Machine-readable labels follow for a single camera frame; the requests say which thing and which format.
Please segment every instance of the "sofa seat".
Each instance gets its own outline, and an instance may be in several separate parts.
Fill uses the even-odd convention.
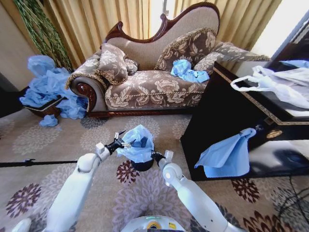
[[[110,110],[196,106],[207,81],[193,83],[167,71],[137,71],[121,85],[111,85],[105,93]]]

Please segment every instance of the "sofa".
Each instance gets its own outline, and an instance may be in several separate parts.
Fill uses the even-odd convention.
[[[162,24],[150,39],[131,38],[122,31],[118,22],[108,33],[104,43],[111,44],[139,64],[138,71],[129,73],[123,83],[111,84],[96,70],[101,49],[89,57],[70,76],[67,88],[88,98],[87,112],[93,117],[191,113],[197,106],[207,85],[188,82],[170,74],[171,59],[187,59],[197,71],[211,75],[213,64],[219,60],[268,60],[251,52],[215,40],[219,31],[220,15],[211,3],[198,3],[183,11],[173,20],[161,15]],[[179,44],[180,38],[193,41],[201,32],[208,49],[188,44],[188,53]]]

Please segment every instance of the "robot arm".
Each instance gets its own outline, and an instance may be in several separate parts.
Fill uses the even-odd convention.
[[[117,148],[130,147],[116,133],[114,141],[96,145],[96,153],[81,156],[74,172],[68,177],[47,214],[46,231],[66,232],[77,221],[90,190],[93,176],[101,162]]]
[[[171,159],[164,159],[163,156],[155,159],[163,172],[166,184],[177,190],[181,202],[204,229],[210,232],[244,231],[230,224],[212,199],[195,182],[184,177],[181,168],[171,163]]]

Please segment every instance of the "patterned carpet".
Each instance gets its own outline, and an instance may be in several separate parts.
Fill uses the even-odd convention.
[[[76,160],[108,143],[114,132],[143,124],[154,135],[155,148],[174,151],[173,161],[190,177],[179,138],[190,116],[114,117],[109,120],[60,118],[54,128],[41,128],[40,118],[24,109],[0,119],[1,162]],[[296,141],[303,152],[305,145]],[[46,211],[75,164],[0,169],[0,232],[11,231],[21,219],[31,217],[32,232],[46,225]],[[309,231],[308,176],[207,181],[197,183],[232,224],[250,232]],[[156,164],[135,171],[124,157],[110,156],[97,170],[93,186],[74,232],[118,232],[132,218],[165,215],[187,231],[204,232],[186,210],[174,189],[168,188]]]

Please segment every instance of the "decorative plant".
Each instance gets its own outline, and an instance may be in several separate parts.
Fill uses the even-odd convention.
[[[14,0],[26,28],[38,50],[54,59],[59,67],[73,71],[61,38],[36,0]]]

